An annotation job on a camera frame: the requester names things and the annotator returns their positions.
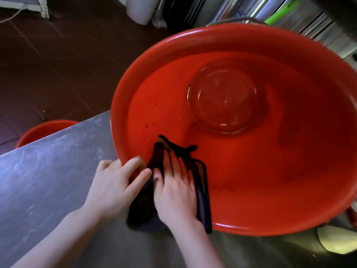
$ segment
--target black cloth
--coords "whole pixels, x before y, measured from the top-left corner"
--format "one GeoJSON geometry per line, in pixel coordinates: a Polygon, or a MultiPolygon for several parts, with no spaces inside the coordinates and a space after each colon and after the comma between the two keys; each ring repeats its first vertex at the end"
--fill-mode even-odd
{"type": "MultiPolygon", "coordinates": [[[[177,157],[183,159],[187,171],[192,171],[197,195],[197,219],[202,222],[207,233],[212,233],[206,166],[203,162],[190,157],[190,152],[196,150],[197,145],[189,146],[185,149],[168,141],[163,135],[159,135],[157,142],[154,144],[154,151],[147,168],[151,170],[158,168],[162,175],[164,149],[173,150],[177,157]]],[[[168,231],[167,226],[159,219],[154,205],[153,176],[145,183],[132,202],[126,223],[129,228],[134,230],[148,232],[168,231]]]]}

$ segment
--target person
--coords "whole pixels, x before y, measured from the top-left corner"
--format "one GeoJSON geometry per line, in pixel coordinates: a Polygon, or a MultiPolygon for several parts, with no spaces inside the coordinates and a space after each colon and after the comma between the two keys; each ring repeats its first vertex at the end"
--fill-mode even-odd
{"type": "MultiPolygon", "coordinates": [[[[84,205],[62,222],[12,268],[66,267],[78,259],[106,223],[117,218],[135,199],[152,171],[139,157],[122,166],[119,160],[101,161],[84,205]],[[129,184],[130,176],[140,173],[129,184]]],[[[159,218],[172,232],[188,268],[223,268],[200,221],[191,171],[181,158],[165,150],[164,178],[154,169],[154,203],[159,218]]]]}

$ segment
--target tiled floor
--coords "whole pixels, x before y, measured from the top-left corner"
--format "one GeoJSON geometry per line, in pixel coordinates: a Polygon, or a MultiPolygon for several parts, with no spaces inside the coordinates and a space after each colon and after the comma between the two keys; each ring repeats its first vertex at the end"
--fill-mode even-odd
{"type": "MultiPolygon", "coordinates": [[[[21,12],[0,24],[0,155],[44,121],[110,109],[121,76],[169,36],[131,21],[117,0],[48,0],[51,20],[21,12]]],[[[0,20],[16,11],[0,9],[0,20]]]]}

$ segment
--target stainless steel table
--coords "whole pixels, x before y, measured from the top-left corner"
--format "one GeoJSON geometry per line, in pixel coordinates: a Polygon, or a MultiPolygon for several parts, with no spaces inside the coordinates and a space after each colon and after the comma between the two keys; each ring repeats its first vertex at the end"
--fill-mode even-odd
{"type": "MultiPolygon", "coordinates": [[[[0,267],[8,268],[81,207],[98,162],[115,160],[110,112],[0,157],[0,267]]],[[[131,231],[126,215],[92,240],[78,267],[185,267],[172,237],[131,231]]],[[[327,252],[314,229],[276,237],[214,232],[226,267],[355,267],[355,256],[327,252]]]]}

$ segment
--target green handle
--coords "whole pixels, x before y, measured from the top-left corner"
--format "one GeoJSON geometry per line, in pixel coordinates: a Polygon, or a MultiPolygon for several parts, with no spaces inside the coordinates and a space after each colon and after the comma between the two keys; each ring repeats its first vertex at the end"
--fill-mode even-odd
{"type": "Polygon", "coordinates": [[[300,4],[301,0],[291,0],[289,3],[281,7],[277,12],[271,15],[265,21],[266,24],[272,25],[274,22],[285,16],[289,11],[296,8],[300,4]]]}

